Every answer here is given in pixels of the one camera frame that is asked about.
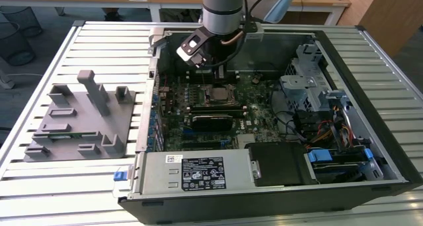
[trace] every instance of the metal table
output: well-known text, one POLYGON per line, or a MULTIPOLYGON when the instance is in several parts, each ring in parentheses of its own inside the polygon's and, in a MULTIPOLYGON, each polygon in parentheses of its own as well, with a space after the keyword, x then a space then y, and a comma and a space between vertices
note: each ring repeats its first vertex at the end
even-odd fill
MULTIPOLYGON (((52 64, 0 149, 0 221, 15 225, 141 225, 117 205, 128 182, 112 176, 133 163, 141 120, 141 102, 148 66, 156 59, 147 53, 152 27, 188 27, 197 24, 85 22, 72 27, 52 64), (83 90, 76 74, 92 69, 105 90, 127 85, 136 91, 127 156, 112 160, 23 162, 25 146, 37 129, 51 99, 52 84, 83 90)), ((423 96, 366 31, 354 27, 265 25, 264 29, 322 29, 340 52, 394 135, 419 172, 423 173, 423 96)), ((196 225, 422 225, 423 187, 395 197, 379 198, 350 211, 260 217, 196 225)))

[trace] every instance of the blue latch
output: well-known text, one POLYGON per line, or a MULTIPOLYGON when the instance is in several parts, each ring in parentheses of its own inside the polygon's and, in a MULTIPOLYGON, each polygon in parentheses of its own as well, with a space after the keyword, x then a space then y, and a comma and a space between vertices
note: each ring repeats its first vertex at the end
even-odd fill
POLYGON ((372 152, 368 148, 364 149, 364 153, 366 153, 367 159, 372 159, 372 152))
POLYGON ((332 160, 332 156, 330 150, 327 149, 318 149, 312 150, 308 154, 309 162, 327 162, 332 160))
POLYGON ((117 171, 113 174, 113 181, 124 181, 128 180, 128 171, 117 171))

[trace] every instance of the wastebasket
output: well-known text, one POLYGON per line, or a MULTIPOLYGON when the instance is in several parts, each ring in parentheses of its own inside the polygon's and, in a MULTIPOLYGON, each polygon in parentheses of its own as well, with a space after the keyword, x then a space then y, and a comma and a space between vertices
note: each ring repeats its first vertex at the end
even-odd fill
POLYGON ((25 37, 37 36, 43 32, 31 7, 0 6, 0 13, 9 22, 19 24, 20 32, 25 37))
POLYGON ((29 43, 19 31, 19 24, 0 22, 0 57, 12 66, 20 66, 35 58, 29 43))

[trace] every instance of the warning label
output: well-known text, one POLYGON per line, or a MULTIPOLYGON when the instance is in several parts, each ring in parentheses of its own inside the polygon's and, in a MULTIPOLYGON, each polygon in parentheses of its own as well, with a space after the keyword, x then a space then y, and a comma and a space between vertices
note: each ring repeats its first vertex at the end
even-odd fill
POLYGON ((225 189, 223 157, 183 159, 184 191, 225 189))

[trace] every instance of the gray pillar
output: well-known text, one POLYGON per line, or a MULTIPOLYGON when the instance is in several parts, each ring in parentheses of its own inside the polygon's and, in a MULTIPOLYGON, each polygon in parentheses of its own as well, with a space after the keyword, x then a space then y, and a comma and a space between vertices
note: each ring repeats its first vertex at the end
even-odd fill
POLYGON ((89 98, 97 107, 101 116, 108 116, 111 111, 107 107, 107 100, 104 99, 103 93, 100 92, 97 84, 93 81, 93 76, 95 73, 92 70, 81 70, 79 71, 76 79, 79 83, 85 86, 89 98))

